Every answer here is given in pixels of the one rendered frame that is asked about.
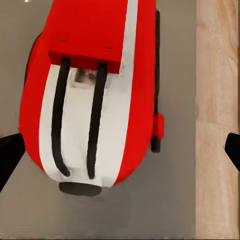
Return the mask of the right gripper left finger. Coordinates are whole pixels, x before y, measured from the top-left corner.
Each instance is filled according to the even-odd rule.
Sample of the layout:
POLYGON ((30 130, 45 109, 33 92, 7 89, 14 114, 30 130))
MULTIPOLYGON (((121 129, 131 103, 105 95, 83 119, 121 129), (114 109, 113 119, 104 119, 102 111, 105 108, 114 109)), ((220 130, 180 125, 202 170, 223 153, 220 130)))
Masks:
POLYGON ((26 147, 21 133, 0 138, 0 192, 25 151, 26 147))

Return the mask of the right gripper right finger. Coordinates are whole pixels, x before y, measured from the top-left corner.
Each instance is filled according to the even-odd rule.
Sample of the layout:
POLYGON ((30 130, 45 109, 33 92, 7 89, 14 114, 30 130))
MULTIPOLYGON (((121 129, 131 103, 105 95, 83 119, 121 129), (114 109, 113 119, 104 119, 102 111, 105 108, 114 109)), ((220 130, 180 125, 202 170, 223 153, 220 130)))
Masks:
POLYGON ((224 150, 240 172, 240 134, 229 133, 224 150))

